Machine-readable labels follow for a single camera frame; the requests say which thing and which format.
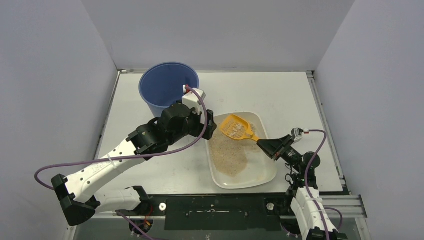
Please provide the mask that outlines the orange litter scoop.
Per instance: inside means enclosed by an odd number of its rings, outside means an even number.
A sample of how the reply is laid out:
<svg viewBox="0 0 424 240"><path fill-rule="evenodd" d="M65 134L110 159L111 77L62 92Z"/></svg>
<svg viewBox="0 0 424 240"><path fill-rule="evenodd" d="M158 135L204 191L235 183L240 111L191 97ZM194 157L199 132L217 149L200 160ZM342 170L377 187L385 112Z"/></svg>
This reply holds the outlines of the orange litter scoop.
<svg viewBox="0 0 424 240"><path fill-rule="evenodd" d="M236 141L253 140L257 142L259 140L252 125L247 120L235 114L228 115L220 124L219 130L226 137Z"/></svg>

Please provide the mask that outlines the blue plastic bucket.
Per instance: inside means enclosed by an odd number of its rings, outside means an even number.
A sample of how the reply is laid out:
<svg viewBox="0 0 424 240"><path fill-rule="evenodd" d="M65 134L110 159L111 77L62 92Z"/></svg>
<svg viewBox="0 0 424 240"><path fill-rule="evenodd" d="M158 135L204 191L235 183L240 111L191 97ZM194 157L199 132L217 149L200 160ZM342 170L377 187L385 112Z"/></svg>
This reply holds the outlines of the blue plastic bucket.
<svg viewBox="0 0 424 240"><path fill-rule="evenodd" d="M141 77L138 90L154 117L183 97L183 86L198 88L199 76L187 64L165 62L153 66Z"/></svg>

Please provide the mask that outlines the white litter tray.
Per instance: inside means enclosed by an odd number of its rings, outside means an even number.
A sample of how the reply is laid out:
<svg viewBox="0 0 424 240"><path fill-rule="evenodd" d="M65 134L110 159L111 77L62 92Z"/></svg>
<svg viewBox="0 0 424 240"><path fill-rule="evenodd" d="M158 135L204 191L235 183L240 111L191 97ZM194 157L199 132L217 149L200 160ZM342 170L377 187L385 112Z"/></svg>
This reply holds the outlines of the white litter tray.
<svg viewBox="0 0 424 240"><path fill-rule="evenodd" d="M248 154L246 169L235 177L227 176L215 168L210 155L209 141L206 142L206 150L212 180L222 189L246 189L260 186L272 181L277 175L278 170L276 162L269 159L260 148L260 152Z"/></svg>

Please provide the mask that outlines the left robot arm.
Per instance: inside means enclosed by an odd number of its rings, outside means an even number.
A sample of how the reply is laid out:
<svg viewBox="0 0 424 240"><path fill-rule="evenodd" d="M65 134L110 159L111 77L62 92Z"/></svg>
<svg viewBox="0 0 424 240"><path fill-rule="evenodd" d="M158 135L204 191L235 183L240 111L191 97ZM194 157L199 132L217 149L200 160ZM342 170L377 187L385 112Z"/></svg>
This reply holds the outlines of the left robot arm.
<svg viewBox="0 0 424 240"><path fill-rule="evenodd" d="M123 190L101 192L100 189L134 166L147 162L152 155L161 156L186 136L210 140L217 124L214 112L206 110L206 123L181 101L162 111L160 117L151 119L131 132L108 155L104 162L93 163L68 176L58 174L51 179L67 223L77 226L96 213L114 210L143 213L149 196L142 186Z"/></svg>

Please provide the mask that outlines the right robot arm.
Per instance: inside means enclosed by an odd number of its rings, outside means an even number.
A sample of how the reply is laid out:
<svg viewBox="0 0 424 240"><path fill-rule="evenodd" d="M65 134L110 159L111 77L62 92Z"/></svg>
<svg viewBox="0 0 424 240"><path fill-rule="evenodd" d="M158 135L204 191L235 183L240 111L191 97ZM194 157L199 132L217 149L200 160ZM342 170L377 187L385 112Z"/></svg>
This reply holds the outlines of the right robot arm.
<svg viewBox="0 0 424 240"><path fill-rule="evenodd" d="M311 133L310 130L296 128L292 134L276 139L259 139L257 146L272 160L282 159L289 167L290 187L286 192L289 212L296 218L296 224L282 223L281 227L288 237L302 240L346 240L331 222L328 208L317 185L315 170L320 165L319 151L324 146L327 133L321 130L323 139L316 151L300 154L292 145L301 135Z"/></svg>

